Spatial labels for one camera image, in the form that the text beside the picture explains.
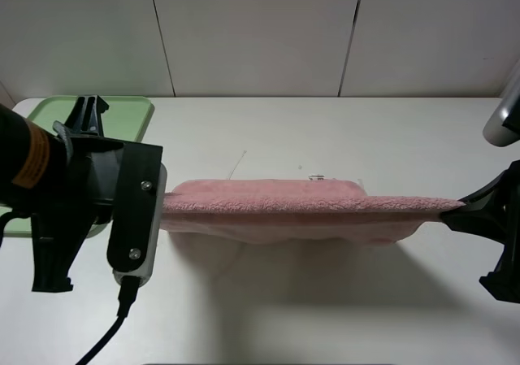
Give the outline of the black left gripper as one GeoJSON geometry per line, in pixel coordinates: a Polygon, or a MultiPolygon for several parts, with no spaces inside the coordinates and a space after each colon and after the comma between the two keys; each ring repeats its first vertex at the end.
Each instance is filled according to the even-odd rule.
{"type": "MultiPolygon", "coordinates": [[[[61,202],[68,188],[85,187],[88,150],[75,139],[104,137],[102,114],[109,108],[98,95],[76,98],[64,124],[75,133],[70,137],[74,154],[66,175],[59,170],[63,145],[56,137],[18,115],[1,116],[1,204],[9,209],[1,214],[3,227],[13,219],[31,217],[54,199],[61,202]]],[[[46,212],[31,217],[33,292],[73,290],[69,270],[91,227],[92,216],[84,212],[46,212]]]]}

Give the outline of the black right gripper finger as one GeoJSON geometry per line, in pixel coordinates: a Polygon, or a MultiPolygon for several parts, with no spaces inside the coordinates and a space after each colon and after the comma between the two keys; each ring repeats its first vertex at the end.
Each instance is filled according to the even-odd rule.
{"type": "Polygon", "coordinates": [[[492,272],[479,279],[479,283],[497,300],[519,302],[519,240],[509,239],[492,272]]]}
{"type": "Polygon", "coordinates": [[[499,243],[509,243],[519,236],[518,169],[505,170],[460,202],[463,206],[440,215],[451,230],[499,243]]]}

